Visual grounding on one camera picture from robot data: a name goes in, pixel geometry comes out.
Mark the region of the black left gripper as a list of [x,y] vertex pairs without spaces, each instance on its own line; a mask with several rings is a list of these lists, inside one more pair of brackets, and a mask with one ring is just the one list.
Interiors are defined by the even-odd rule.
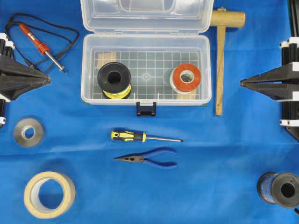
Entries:
[[5,33],[0,34],[0,71],[5,75],[26,78],[0,79],[0,127],[6,123],[6,102],[16,100],[21,94],[51,83],[51,78],[41,71],[27,67],[12,59],[14,43]]

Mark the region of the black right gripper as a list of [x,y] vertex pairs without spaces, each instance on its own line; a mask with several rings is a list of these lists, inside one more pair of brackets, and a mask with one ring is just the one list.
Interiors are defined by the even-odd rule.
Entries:
[[299,126],[299,38],[280,43],[281,67],[241,80],[241,86],[273,100],[282,100],[281,126]]

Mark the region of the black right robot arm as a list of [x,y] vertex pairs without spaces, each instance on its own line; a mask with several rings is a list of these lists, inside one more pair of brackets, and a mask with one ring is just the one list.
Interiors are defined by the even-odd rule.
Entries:
[[241,81],[241,86],[282,102],[280,125],[299,128],[299,2],[288,1],[291,37],[280,43],[282,65]]

